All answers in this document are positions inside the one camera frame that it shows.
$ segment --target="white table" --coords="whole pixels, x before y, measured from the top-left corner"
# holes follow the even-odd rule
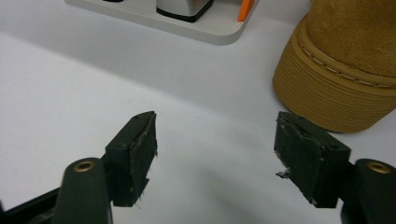
[[[286,110],[272,75],[308,0],[261,0],[238,41],[213,46],[70,7],[0,3],[0,199],[5,209],[61,184],[65,167],[101,157],[131,118],[154,110],[159,157],[142,200],[114,222],[341,223],[289,181],[273,152]],[[335,134],[351,161],[396,164],[396,114]]]

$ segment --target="brown rubber sole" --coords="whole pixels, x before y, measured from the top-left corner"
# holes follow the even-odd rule
[[[396,108],[396,78],[330,58],[310,42],[305,18],[283,51],[273,85],[289,110],[338,133],[368,129]]]

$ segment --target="boot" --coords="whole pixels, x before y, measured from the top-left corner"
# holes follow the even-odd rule
[[[396,108],[396,1],[313,0],[273,77],[292,112],[338,133]]]

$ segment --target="stitching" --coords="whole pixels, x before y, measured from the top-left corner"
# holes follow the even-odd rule
[[[380,85],[380,84],[374,84],[374,83],[369,83],[369,82],[365,82],[365,81],[361,81],[357,78],[354,77],[349,77],[337,70],[334,70],[333,68],[330,68],[328,65],[326,65],[325,63],[322,63],[321,61],[319,61],[318,59],[316,59],[310,52],[308,52],[308,50],[306,50],[306,48],[304,47],[303,43],[301,43],[301,39],[298,36],[298,43],[300,44],[300,47],[302,48],[302,50],[312,59],[312,61],[314,61],[315,63],[318,63],[319,65],[321,65],[322,67],[326,68],[327,70],[337,74],[340,77],[344,77],[347,78],[349,80],[355,81],[355,82],[359,82],[360,84],[363,85],[367,85],[367,86],[372,86],[372,87],[381,87],[381,88],[396,88],[396,86],[386,86],[386,85]]]

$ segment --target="orange object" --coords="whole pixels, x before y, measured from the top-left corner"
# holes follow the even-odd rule
[[[249,11],[254,5],[254,0],[242,0],[242,6],[241,10],[239,10],[239,16],[238,16],[238,21],[244,21],[247,16]]]

